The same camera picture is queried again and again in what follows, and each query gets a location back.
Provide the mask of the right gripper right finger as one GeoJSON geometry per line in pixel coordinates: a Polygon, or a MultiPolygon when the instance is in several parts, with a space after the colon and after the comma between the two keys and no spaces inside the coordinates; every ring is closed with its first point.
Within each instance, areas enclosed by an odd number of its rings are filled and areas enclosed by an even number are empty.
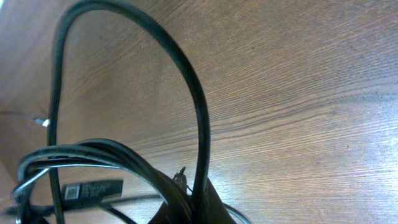
{"type": "Polygon", "coordinates": [[[236,224],[210,180],[207,180],[204,198],[201,203],[201,223],[236,224]]]}

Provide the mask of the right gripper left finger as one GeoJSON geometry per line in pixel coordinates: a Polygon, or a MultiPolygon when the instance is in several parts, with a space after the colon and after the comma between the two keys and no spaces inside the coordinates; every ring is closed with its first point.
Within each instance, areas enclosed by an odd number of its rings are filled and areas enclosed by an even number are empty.
{"type": "MultiPolygon", "coordinates": [[[[181,188],[183,193],[187,193],[187,178],[184,174],[186,167],[182,167],[182,169],[177,172],[174,177],[173,181],[181,188]]],[[[167,204],[164,202],[160,206],[157,213],[154,217],[149,221],[149,224],[171,224],[172,221],[170,220],[170,211],[167,204]]]]}

